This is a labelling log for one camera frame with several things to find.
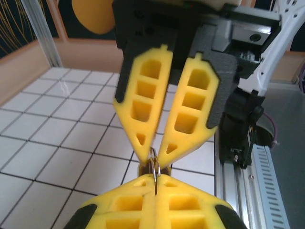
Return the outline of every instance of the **wooden frame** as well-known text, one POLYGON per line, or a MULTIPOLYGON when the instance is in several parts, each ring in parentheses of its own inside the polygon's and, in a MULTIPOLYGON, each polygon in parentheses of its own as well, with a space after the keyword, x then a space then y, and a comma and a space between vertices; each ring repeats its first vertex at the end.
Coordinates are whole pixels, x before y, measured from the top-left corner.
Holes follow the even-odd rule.
POLYGON ((7 102, 50 68, 37 41, 0 60, 0 105, 7 102))

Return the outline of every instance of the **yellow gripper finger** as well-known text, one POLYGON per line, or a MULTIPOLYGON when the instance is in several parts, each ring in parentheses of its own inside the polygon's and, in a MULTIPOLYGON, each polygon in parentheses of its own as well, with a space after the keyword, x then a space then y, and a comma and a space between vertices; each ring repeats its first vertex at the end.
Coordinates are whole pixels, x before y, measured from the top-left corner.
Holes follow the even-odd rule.
POLYGON ((206 123, 219 78, 202 54, 185 62, 158 154, 164 168, 199 148, 216 131, 206 123))
MULTIPOLYGON (((231 211, 225 201, 167 175, 158 177, 156 194, 147 174, 88 200, 64 229, 225 229, 221 219, 231 211)), ((232 215, 229 221, 238 226, 232 215)))
POLYGON ((169 80, 173 53, 166 45, 151 48, 137 56, 125 93, 125 99, 113 106, 138 156, 144 164, 157 130, 169 80))

